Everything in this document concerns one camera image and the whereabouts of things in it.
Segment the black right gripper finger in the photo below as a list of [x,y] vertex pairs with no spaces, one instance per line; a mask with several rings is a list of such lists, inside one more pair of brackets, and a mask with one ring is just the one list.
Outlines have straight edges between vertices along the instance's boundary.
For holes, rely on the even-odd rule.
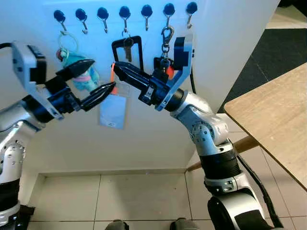
[[151,75],[131,63],[114,63],[114,74],[131,86],[148,86],[151,83]]
[[117,76],[121,81],[134,86],[141,92],[146,92],[149,88],[150,75],[141,71],[117,70]]

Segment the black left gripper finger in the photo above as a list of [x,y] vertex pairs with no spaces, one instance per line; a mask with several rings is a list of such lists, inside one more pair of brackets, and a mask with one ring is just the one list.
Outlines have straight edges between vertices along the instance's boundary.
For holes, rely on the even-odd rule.
[[81,100],[81,109],[89,111],[99,105],[107,98],[116,87],[115,82],[110,82],[95,88],[90,94],[83,100]]
[[64,79],[64,81],[72,80],[83,75],[87,70],[89,70],[92,65],[94,65],[94,59],[82,59],[69,64],[65,68],[58,71],[58,77]]

